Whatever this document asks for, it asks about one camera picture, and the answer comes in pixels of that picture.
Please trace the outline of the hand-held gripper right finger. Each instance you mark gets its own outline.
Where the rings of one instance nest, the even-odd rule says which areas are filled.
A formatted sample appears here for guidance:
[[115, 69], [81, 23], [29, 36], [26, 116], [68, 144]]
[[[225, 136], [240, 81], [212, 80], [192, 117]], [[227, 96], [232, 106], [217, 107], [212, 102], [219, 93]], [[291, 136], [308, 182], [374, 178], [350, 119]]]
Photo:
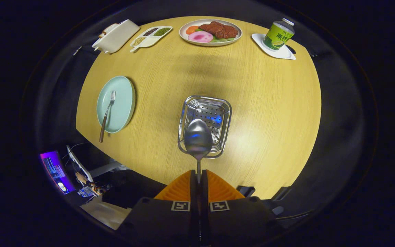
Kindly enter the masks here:
[[267, 246], [284, 231], [258, 197], [245, 197], [210, 170], [201, 177], [201, 229], [210, 246]]

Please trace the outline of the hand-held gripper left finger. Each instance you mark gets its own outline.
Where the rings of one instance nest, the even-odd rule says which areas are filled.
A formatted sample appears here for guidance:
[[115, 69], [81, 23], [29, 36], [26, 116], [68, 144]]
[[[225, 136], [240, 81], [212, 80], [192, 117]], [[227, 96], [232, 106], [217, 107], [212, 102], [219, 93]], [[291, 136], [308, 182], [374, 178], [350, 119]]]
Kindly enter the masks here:
[[189, 170], [153, 198], [139, 199], [116, 233], [127, 246], [196, 246], [196, 174]]

